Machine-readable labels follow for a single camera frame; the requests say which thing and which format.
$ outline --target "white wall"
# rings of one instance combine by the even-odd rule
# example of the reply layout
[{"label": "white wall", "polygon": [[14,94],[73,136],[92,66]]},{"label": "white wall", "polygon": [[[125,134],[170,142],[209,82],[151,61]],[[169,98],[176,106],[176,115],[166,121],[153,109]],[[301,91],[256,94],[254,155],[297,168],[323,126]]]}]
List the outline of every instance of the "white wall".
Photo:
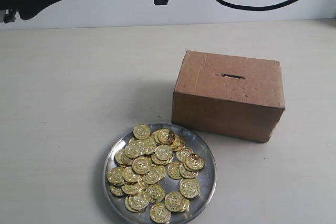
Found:
[{"label": "white wall", "polygon": [[[231,0],[246,5],[269,5],[285,0]],[[222,23],[255,20],[336,17],[336,0],[301,0],[268,12],[247,12],[220,5],[215,0],[170,0],[154,6],[153,0],[64,0],[32,20],[17,19],[0,29],[138,26]]]}]

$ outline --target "white table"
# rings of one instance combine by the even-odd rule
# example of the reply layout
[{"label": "white table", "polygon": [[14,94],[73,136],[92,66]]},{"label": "white table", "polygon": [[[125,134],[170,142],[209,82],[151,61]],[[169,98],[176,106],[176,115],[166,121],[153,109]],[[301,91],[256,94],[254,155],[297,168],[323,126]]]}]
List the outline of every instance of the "white table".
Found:
[{"label": "white table", "polygon": [[217,163],[193,224],[336,222],[336,20],[0,32],[0,223],[121,223],[101,174],[119,136],[169,122],[186,50],[280,60],[286,112]]}]

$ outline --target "pile of gold coins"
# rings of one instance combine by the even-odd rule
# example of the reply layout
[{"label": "pile of gold coins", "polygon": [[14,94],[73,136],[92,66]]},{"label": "pile of gold coins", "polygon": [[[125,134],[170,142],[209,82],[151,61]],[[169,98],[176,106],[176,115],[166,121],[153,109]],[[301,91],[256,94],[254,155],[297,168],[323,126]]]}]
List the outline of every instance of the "pile of gold coins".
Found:
[{"label": "pile of gold coins", "polygon": [[[169,222],[171,212],[188,210],[189,199],[200,195],[196,177],[204,167],[204,160],[186,146],[183,137],[169,129],[151,134],[148,125],[139,124],[133,134],[126,147],[114,156],[119,166],[107,174],[110,191],[115,196],[127,195],[125,206],[131,212],[145,211],[153,203],[151,219],[156,223]],[[173,162],[173,152],[178,161]],[[180,191],[166,194],[158,184],[167,174],[172,179],[180,179]]]}]

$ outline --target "plate rim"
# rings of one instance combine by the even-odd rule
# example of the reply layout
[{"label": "plate rim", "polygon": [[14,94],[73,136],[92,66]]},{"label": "plate rim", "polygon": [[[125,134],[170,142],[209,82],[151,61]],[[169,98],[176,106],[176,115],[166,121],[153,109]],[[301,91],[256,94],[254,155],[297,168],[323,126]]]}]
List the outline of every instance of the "plate rim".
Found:
[{"label": "plate rim", "polygon": [[[196,212],[196,214],[192,215],[189,219],[185,220],[185,221],[182,221],[182,222],[179,222],[178,224],[187,224],[189,223],[190,221],[192,221],[193,219],[195,219],[198,215],[200,215],[203,210],[208,206],[208,204],[210,203],[212,197],[214,196],[214,192],[215,192],[215,188],[216,188],[216,184],[217,184],[217,166],[216,166],[216,162],[215,162],[215,158],[214,158],[214,155],[210,149],[210,147],[207,145],[207,143],[198,135],[196,134],[194,131],[192,130],[189,130],[187,129],[186,127],[183,127],[181,125],[178,125],[178,124],[173,124],[173,123],[150,123],[150,124],[147,124],[147,125],[155,125],[155,124],[169,124],[169,125],[172,125],[172,126],[178,126],[178,127],[181,127],[187,131],[190,131],[192,132],[193,134],[195,134],[210,150],[210,157],[211,157],[211,160],[213,162],[213,165],[214,165],[214,183],[213,183],[213,186],[212,186],[212,189],[211,189],[211,193],[210,193],[210,196],[208,197],[207,201],[205,202],[205,204]],[[113,204],[113,202],[111,201],[110,197],[109,197],[109,194],[108,194],[108,191],[106,189],[106,175],[105,175],[105,170],[106,170],[106,167],[107,167],[107,163],[109,161],[109,158],[113,152],[113,149],[116,145],[118,145],[121,141],[123,141],[123,139],[128,135],[130,134],[130,132],[126,133],[125,135],[121,136],[111,147],[111,150],[110,152],[108,153],[107,157],[106,157],[106,160],[105,160],[105,163],[104,163],[104,167],[103,167],[103,180],[102,180],[102,185],[103,185],[103,190],[104,190],[104,195],[107,197],[107,200],[109,201],[110,205],[112,206],[113,208],[113,211],[118,213],[118,215],[124,219],[128,224],[137,224],[136,222],[128,219],[126,216],[124,216],[116,207],[115,205]]]}]

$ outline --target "cardboard box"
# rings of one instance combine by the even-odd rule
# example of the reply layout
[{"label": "cardboard box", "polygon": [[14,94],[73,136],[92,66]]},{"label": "cardboard box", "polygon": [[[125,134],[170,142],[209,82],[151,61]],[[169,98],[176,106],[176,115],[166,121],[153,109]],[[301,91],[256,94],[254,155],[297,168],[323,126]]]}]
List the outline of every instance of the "cardboard box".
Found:
[{"label": "cardboard box", "polygon": [[172,122],[265,143],[285,110],[283,92],[279,61],[187,51]]}]

